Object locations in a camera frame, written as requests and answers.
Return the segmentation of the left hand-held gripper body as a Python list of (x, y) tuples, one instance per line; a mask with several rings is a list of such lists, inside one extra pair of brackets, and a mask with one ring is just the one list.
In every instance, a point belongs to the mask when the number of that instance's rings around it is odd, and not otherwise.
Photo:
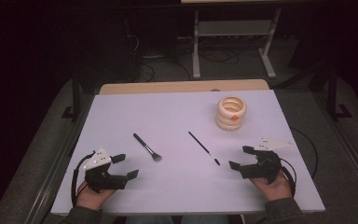
[(108, 170), (113, 164), (107, 151), (101, 147), (93, 153), (83, 166), (85, 180), (96, 192), (102, 189), (124, 189), (128, 179), (125, 175), (110, 175)]

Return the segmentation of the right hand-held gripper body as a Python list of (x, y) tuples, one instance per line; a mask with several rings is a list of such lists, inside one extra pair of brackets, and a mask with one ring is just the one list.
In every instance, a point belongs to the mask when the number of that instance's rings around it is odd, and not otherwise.
[(262, 138), (261, 142), (256, 145), (255, 158), (256, 164), (242, 165), (240, 169), (243, 178), (266, 178), (268, 183), (275, 180), (280, 171), (283, 171), (287, 178), (292, 181), (293, 177), (288, 170), (282, 166), (282, 159), (275, 152), (276, 149), (290, 147), (290, 142), (282, 140)]

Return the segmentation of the black makeup brush grey bristles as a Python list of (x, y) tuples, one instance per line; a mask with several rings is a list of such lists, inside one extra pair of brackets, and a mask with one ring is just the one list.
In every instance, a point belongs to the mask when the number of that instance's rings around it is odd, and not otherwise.
[(162, 157), (158, 153), (154, 152), (137, 133), (134, 133), (133, 137), (142, 145), (142, 147), (147, 150), (147, 152), (151, 155), (153, 161), (162, 160)]

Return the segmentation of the person's left hand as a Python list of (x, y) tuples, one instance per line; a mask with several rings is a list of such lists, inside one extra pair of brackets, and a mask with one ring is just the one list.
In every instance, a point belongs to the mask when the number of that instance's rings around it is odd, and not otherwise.
[(96, 192), (89, 187), (86, 181), (83, 181), (77, 189), (76, 205), (99, 211), (115, 192), (114, 189), (102, 189), (100, 192)]

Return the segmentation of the person's right hand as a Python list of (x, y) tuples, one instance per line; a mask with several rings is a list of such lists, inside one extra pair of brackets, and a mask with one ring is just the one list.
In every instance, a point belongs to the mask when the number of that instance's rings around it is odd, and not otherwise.
[(279, 172), (271, 183), (267, 183), (265, 179), (260, 178), (251, 178), (250, 181), (269, 202), (292, 197), (289, 181), (283, 172)]

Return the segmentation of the cream ribbed brush holder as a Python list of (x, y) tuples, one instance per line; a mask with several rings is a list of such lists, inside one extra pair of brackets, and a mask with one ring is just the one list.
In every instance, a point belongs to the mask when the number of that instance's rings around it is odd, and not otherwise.
[(241, 98), (223, 97), (217, 104), (215, 122), (223, 130), (236, 131), (242, 126), (246, 111), (247, 105)]

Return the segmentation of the thin black makeup brush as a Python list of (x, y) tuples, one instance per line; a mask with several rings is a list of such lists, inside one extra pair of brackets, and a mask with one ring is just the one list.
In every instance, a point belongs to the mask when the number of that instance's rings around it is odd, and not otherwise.
[(192, 132), (188, 131), (188, 134), (198, 143), (198, 145), (212, 158), (212, 160), (217, 165), (221, 165), (220, 161), (207, 149), (205, 145), (202, 144), (202, 142)]

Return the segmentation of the black metal stand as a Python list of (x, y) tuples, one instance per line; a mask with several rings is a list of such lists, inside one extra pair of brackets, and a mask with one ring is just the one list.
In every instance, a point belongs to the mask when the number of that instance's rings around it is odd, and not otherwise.
[(75, 122), (80, 114), (80, 84), (77, 71), (72, 75), (72, 104), (67, 106), (62, 113), (63, 119)]
[(327, 112), (334, 121), (351, 118), (349, 109), (343, 104), (337, 104), (337, 70), (334, 65), (330, 66), (328, 78)]

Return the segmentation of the light wooden table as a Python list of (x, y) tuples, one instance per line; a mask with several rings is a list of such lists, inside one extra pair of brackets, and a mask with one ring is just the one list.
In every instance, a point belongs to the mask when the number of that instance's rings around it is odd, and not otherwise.
[(263, 79), (235, 79), (105, 84), (101, 87), (99, 94), (105, 95), (196, 91), (264, 91), (268, 89), (269, 85)]

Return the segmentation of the aluminium rail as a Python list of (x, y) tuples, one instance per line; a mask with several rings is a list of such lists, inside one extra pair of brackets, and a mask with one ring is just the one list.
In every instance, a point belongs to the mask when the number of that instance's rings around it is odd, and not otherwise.
[(358, 177), (358, 153), (355, 150), (355, 146), (351, 142), (350, 138), (345, 134), (341, 125), (339, 124), (340, 119), (351, 119), (352, 115), (348, 108), (345, 105), (338, 106), (338, 112), (333, 110), (330, 112), (328, 110), (329, 103), (325, 101), (323, 96), (320, 93), (313, 93), (312, 94), (316, 104), (322, 110), (325, 119), (328, 121), (330, 127), (334, 131), (337, 139), (343, 146), (351, 166), (353, 167), (354, 172)]
[(80, 94), (80, 114), (75, 122), (62, 113), (72, 104), (72, 96), (58, 97), (48, 112), (32, 145), (34, 177), (41, 181), (25, 224), (42, 224), (56, 198), (77, 139), (93, 102), (92, 94)]

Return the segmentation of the white metal desk frame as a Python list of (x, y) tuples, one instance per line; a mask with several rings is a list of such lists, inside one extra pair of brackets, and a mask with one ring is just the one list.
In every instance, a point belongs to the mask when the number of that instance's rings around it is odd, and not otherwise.
[[(186, 6), (195, 6), (196, 4), (234, 4), (234, 3), (256, 3), (278, 0), (181, 0)], [(200, 37), (216, 36), (264, 36), (265, 44), (258, 49), (258, 54), (269, 78), (275, 78), (276, 73), (269, 59), (269, 48), (272, 39), (275, 36), (279, 19), (282, 14), (282, 7), (273, 9), (270, 19), (233, 19), (233, 20), (202, 20), (200, 11), (194, 12), (194, 32), (193, 32), (193, 52), (192, 68), (193, 78), (200, 79)]]

